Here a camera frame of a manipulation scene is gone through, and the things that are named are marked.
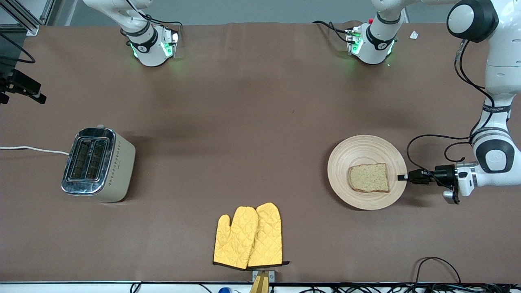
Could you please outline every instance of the white power cord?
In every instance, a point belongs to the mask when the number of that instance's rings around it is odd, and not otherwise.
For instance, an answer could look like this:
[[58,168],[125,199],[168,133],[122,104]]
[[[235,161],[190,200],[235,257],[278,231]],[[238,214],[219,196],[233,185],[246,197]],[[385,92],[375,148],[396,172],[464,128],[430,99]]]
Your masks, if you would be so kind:
[[0,146],[0,150],[33,150],[33,151],[39,151],[39,152],[46,152],[46,153],[56,153],[56,154],[64,154],[69,155],[69,153],[62,152],[62,151],[51,151],[51,150],[43,150],[38,148],[33,148],[32,146]]

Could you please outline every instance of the toaster slot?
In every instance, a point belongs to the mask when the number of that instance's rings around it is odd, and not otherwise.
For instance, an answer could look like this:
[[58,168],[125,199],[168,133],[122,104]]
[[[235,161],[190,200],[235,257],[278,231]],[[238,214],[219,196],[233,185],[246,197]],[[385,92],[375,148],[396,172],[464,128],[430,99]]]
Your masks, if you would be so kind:
[[106,141],[103,140],[96,141],[89,162],[89,168],[87,169],[87,175],[85,176],[87,179],[98,179],[103,156],[105,155],[106,144]]
[[87,156],[91,148],[92,141],[82,140],[76,151],[75,161],[72,164],[70,178],[79,179],[82,178],[83,171],[85,170],[85,164],[87,162]]

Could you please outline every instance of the quilted fabric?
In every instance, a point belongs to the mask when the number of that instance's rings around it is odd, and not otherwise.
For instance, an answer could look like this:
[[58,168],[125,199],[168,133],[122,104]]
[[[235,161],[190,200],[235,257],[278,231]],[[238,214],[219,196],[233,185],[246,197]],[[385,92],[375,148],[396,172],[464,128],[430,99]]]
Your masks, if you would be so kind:
[[214,264],[245,270],[253,250],[258,223],[257,212],[250,206],[238,207],[231,225],[230,217],[222,215],[217,223]]
[[257,207],[258,232],[248,267],[282,265],[282,221],[279,209],[268,202]]

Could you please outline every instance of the green light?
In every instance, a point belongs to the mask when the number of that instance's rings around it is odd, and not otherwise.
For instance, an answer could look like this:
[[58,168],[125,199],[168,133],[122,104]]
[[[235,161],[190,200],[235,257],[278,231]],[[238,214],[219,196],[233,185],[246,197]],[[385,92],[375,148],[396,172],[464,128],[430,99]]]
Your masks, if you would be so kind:
[[360,53],[360,48],[362,47],[362,45],[364,44],[364,40],[362,40],[362,38],[359,38],[358,41],[356,42],[356,44],[353,45],[353,54],[358,54]]
[[169,45],[169,44],[164,44],[164,43],[161,43],[161,45],[162,45],[163,51],[165,51],[165,55],[167,57],[172,56],[172,54],[173,54],[172,53],[172,46]]
[[132,51],[134,51],[134,57],[139,58],[138,54],[136,53],[136,51],[134,49],[134,45],[132,45],[132,43],[130,43],[130,47],[132,48]]
[[391,54],[392,45],[394,45],[394,41],[389,45],[389,50],[387,51],[387,55]]

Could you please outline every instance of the table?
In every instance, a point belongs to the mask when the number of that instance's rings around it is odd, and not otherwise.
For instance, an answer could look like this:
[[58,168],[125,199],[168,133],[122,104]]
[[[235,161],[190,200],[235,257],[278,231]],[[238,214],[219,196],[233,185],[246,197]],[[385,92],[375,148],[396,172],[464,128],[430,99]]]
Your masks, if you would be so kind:
[[[1,280],[249,280],[212,265],[216,223],[273,202],[291,261],[278,281],[409,282],[428,256],[463,282],[519,281],[521,187],[479,188],[455,206],[442,188],[409,185],[394,205],[358,211],[329,186],[327,160],[345,138],[380,136],[405,154],[416,135],[466,136],[474,125],[483,96],[457,79],[459,40],[444,25],[404,25],[377,66],[347,56],[324,27],[231,23],[187,26],[179,58],[147,68],[118,30],[42,27],[28,38],[37,62],[18,68],[47,103],[2,105],[0,144],[67,151],[80,129],[113,128],[137,150],[126,200],[64,194],[63,155],[0,152]],[[486,56],[486,44],[465,55],[478,84]],[[433,168],[449,143],[423,139],[411,155]],[[472,157],[467,146],[450,155]],[[420,280],[454,276],[430,263]]]

